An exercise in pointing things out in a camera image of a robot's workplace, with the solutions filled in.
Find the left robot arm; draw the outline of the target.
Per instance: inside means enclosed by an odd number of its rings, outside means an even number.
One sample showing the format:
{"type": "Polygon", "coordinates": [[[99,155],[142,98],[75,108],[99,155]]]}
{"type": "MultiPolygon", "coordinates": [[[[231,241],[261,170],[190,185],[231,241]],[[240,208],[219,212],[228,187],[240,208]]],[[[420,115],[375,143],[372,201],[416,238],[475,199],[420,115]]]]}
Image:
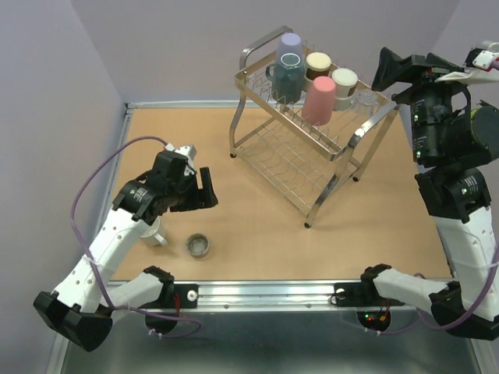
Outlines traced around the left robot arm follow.
{"type": "Polygon", "coordinates": [[[159,152],[149,171],[127,182],[102,227],[72,271],[53,291],[42,291],[34,308],[45,324],[83,350],[98,348],[113,323],[146,306],[179,304],[174,277],[156,266],[112,292],[105,285],[128,251],[167,212],[214,207],[208,168],[196,170],[192,145],[159,152]]]}

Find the purple plastic cup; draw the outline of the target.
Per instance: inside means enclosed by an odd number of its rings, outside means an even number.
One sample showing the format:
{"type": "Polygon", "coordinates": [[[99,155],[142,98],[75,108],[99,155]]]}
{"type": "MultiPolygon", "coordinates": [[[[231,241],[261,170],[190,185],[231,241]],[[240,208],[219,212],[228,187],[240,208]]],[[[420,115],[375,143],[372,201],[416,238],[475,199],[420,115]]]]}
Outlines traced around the purple plastic cup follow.
{"type": "Polygon", "coordinates": [[[303,57],[302,39],[298,34],[285,33],[281,36],[275,52],[275,60],[279,61],[282,55],[293,53],[300,58],[303,57]]]}

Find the clear glass cup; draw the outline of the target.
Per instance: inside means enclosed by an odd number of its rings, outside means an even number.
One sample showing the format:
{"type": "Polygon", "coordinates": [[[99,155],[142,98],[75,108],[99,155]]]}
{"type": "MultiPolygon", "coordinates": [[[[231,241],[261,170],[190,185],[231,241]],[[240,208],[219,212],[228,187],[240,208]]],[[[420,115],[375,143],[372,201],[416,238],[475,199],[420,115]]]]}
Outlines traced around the clear glass cup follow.
{"type": "Polygon", "coordinates": [[[361,90],[356,96],[354,112],[359,115],[371,117],[379,108],[377,93],[372,90],[361,90]]]}

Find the metal wire dish rack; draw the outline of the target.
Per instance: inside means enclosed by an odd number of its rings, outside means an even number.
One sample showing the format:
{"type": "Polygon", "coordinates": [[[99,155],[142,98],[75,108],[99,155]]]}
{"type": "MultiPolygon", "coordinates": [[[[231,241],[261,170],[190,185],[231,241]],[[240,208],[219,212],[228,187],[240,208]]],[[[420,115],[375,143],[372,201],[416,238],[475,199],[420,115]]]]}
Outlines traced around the metal wire dish rack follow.
{"type": "Polygon", "coordinates": [[[371,116],[353,106],[364,82],[356,84],[352,105],[333,113],[328,124],[309,125],[303,100],[279,104],[265,75],[274,53],[249,63],[250,55],[274,44],[288,26],[280,26],[245,47],[239,57],[235,86],[239,103],[228,132],[230,156],[240,157],[262,175],[304,217],[311,228],[327,198],[349,181],[357,182],[398,114],[398,105],[377,93],[379,108],[371,116]]]}

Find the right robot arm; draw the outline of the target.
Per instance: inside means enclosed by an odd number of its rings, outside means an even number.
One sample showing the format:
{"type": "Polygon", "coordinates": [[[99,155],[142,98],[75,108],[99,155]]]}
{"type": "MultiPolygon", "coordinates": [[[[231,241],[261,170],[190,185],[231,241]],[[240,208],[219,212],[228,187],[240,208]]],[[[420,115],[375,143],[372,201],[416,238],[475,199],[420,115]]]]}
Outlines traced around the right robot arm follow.
{"type": "Polygon", "coordinates": [[[411,305],[432,315],[435,329],[477,340],[498,336],[498,246],[480,171],[498,158],[498,110],[487,102],[455,110],[452,99],[472,85],[497,81],[498,45],[485,41],[461,65],[435,54],[403,58],[382,48],[372,82],[375,91],[407,84],[392,98],[410,108],[413,159],[424,167],[416,182],[455,279],[431,281],[379,264],[362,274],[360,298],[411,305]]]}

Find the steel-lined brown white cup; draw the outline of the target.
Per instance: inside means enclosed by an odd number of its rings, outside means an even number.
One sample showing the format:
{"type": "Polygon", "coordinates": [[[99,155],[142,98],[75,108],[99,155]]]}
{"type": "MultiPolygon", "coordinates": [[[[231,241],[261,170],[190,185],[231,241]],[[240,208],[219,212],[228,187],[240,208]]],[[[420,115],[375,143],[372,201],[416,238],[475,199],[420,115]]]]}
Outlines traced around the steel-lined brown white cup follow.
{"type": "Polygon", "coordinates": [[[305,60],[305,81],[312,83],[319,76],[328,76],[331,69],[331,58],[323,52],[312,52],[305,60]]]}

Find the grey ceramic mug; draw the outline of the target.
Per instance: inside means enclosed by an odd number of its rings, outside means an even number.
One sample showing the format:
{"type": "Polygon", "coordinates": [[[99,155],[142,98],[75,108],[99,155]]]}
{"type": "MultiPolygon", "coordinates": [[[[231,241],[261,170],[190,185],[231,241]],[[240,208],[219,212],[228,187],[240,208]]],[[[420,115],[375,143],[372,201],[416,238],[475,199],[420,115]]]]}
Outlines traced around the grey ceramic mug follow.
{"type": "Polygon", "coordinates": [[[305,69],[299,55],[283,54],[277,62],[266,67],[265,75],[271,82],[271,96],[279,104],[290,105],[300,99],[305,69]]]}

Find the small grey metal cup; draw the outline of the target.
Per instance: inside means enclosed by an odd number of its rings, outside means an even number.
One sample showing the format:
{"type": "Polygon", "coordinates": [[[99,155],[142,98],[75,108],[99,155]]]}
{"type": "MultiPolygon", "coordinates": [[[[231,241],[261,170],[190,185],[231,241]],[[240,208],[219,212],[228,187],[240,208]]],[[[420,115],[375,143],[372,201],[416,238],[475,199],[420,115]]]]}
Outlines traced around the small grey metal cup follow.
{"type": "Polygon", "coordinates": [[[210,241],[208,237],[203,234],[192,234],[187,238],[186,250],[192,257],[202,258],[208,254],[210,250],[210,241]]]}

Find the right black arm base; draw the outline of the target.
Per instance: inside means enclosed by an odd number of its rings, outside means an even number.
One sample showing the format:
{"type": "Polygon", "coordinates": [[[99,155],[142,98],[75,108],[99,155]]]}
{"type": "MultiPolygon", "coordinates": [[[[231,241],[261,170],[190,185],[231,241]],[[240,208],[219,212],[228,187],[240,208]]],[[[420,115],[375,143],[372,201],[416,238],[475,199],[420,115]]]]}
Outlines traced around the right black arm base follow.
{"type": "Polygon", "coordinates": [[[382,306],[387,299],[381,297],[372,284],[362,281],[341,282],[334,285],[334,303],[338,307],[382,306]]]}

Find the white ceramic mug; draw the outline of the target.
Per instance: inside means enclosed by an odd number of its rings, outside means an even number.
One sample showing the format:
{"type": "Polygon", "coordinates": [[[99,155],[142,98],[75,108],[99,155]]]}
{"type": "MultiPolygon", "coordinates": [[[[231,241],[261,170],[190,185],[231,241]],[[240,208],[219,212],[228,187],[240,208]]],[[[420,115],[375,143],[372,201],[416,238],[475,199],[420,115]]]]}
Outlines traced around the white ceramic mug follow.
{"type": "Polygon", "coordinates": [[[140,236],[141,242],[149,247],[166,246],[166,230],[161,218],[157,217],[154,223],[140,236]]]}

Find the red plastic cup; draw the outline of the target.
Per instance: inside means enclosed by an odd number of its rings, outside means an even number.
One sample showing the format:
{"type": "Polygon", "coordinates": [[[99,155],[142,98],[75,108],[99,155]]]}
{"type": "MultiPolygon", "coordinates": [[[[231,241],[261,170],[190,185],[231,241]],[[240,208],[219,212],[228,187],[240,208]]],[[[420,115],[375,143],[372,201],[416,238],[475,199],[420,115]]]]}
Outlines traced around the red plastic cup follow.
{"type": "Polygon", "coordinates": [[[308,89],[302,109],[303,119],[312,126],[326,125],[334,111],[336,83],[328,76],[319,76],[308,89]]]}

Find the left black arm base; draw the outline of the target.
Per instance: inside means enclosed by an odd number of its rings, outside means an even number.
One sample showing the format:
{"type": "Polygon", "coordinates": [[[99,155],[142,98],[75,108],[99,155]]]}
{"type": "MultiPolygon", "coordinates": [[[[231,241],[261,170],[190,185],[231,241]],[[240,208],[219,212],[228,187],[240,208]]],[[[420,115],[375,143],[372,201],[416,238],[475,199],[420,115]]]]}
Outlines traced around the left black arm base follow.
{"type": "Polygon", "coordinates": [[[142,302],[139,307],[142,309],[174,309],[176,300],[179,300],[180,309],[195,309],[197,307],[197,296],[199,294],[199,284],[196,283],[174,283],[164,286],[159,296],[148,302],[142,302]]]}

